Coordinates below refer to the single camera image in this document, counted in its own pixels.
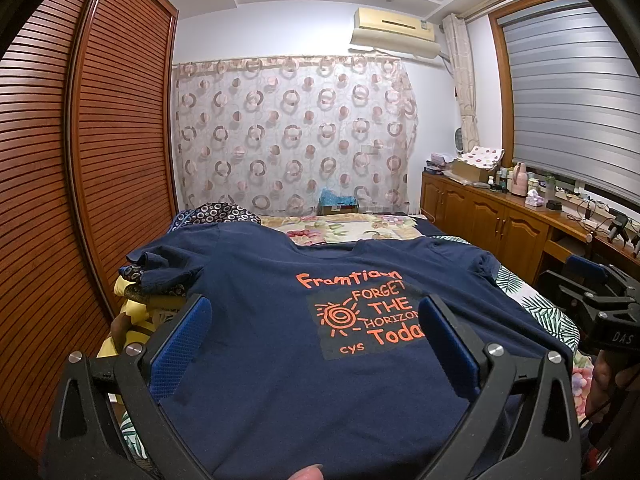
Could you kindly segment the person's right hand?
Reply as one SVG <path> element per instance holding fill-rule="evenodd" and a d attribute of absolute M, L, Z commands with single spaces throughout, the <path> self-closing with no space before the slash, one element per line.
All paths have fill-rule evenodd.
<path fill-rule="evenodd" d="M 610 409 L 610 399 L 622 389 L 639 390 L 639 365 L 623 370 L 616 356 L 601 350 L 593 367 L 591 389 L 586 403 L 586 416 L 590 422 L 602 422 Z"/>

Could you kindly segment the person's left hand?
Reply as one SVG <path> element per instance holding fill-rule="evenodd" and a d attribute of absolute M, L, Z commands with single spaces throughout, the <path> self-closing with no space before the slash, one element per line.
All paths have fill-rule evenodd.
<path fill-rule="evenodd" d="M 288 480 L 323 480 L 323 472 L 321 464 L 313 464 L 307 466 L 295 474 L 292 474 Z"/>

